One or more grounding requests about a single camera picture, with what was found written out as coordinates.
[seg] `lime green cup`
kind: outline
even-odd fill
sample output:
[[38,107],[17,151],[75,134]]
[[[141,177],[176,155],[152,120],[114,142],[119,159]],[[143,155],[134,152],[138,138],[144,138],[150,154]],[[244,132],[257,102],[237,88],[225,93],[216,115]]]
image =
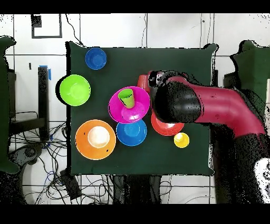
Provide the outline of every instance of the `lime green cup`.
[[121,92],[118,93],[118,98],[128,109],[134,107],[135,101],[132,89],[123,89]]

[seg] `floor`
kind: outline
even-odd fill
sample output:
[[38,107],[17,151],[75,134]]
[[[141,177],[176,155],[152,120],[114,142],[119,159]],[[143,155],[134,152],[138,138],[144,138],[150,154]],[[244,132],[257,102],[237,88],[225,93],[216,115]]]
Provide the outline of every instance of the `floor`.
[[[35,35],[59,35],[59,15],[42,14],[41,17],[42,27],[35,28]],[[203,48],[207,43],[216,43],[219,49],[215,58],[215,68],[219,71],[220,87],[223,86],[222,76],[235,71],[229,56],[238,51],[242,40],[254,40],[260,46],[270,45],[269,14],[68,14],[67,18],[74,27],[75,36],[86,46]],[[78,42],[65,14],[61,14],[61,20],[62,38],[32,39],[30,15],[0,15],[0,36],[12,36],[17,42],[14,47],[6,50],[8,65],[11,69],[15,69],[17,74],[17,112],[38,111],[37,67],[47,65],[51,69],[50,128],[59,126],[66,120],[65,105],[59,102],[55,95],[55,84],[66,75],[65,41]],[[29,119],[35,116],[35,113],[17,114],[16,119]],[[31,137],[35,137],[35,134],[28,132],[26,137],[34,139]],[[51,149],[60,146],[60,140],[65,141],[61,129],[53,135],[53,138],[59,140],[50,146]],[[16,135],[12,140],[11,151],[25,142],[22,135]],[[62,148],[59,152],[61,156],[56,157],[59,170],[66,168],[65,150]],[[41,159],[45,163],[46,170],[51,171],[54,164],[47,150],[42,152]],[[50,183],[50,176],[44,171],[43,162],[38,159],[36,164],[28,165],[25,169],[23,192],[29,204],[37,203],[39,192]],[[162,181],[165,181],[160,187],[160,193],[163,194],[162,203],[216,202],[213,177],[173,175],[163,176]],[[78,176],[78,182],[85,195],[104,194],[101,201],[107,201],[108,194],[105,189],[101,188],[99,192],[99,185],[102,183],[100,175]],[[42,197],[38,204],[64,203],[61,199],[44,198]],[[93,199],[81,197],[77,201],[70,201],[65,198],[64,201],[69,204],[88,204]]]

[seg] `pink plate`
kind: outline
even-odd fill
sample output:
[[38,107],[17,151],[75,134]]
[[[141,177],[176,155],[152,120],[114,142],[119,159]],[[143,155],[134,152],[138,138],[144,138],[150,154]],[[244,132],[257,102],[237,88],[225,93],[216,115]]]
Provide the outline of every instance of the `pink plate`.
[[[135,105],[131,109],[125,108],[118,98],[118,93],[123,89],[132,89]],[[137,122],[142,119],[150,107],[150,97],[148,93],[136,86],[128,86],[118,90],[110,99],[108,111],[113,120],[122,124]]]

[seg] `red cup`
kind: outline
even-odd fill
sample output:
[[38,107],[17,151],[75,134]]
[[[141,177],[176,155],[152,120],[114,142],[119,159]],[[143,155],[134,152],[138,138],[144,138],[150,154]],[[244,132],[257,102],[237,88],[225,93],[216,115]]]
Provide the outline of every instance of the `red cup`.
[[144,89],[146,92],[150,93],[150,88],[148,86],[148,75],[147,74],[141,74],[139,76],[137,87],[140,87]]

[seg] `table surface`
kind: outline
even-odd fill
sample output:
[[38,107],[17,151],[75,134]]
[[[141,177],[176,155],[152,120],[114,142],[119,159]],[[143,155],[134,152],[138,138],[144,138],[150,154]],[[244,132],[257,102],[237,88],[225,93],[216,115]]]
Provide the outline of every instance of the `table surface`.
[[115,130],[117,122],[108,113],[111,96],[123,87],[136,86],[139,75],[150,70],[177,70],[193,74],[203,85],[210,85],[215,44],[205,49],[102,48],[107,54],[107,63],[101,70],[91,70],[86,65],[84,57],[89,48],[73,42],[69,42],[69,47],[71,74],[84,76],[91,85],[89,100],[71,107],[72,174],[213,175],[208,166],[209,127],[201,124],[185,124],[182,132],[188,134],[190,143],[186,148],[178,148],[173,136],[161,136],[153,129],[149,109],[143,118],[147,126],[143,143],[128,147],[117,139],[112,154],[98,161],[88,160],[79,153],[75,133],[92,119],[103,120]]

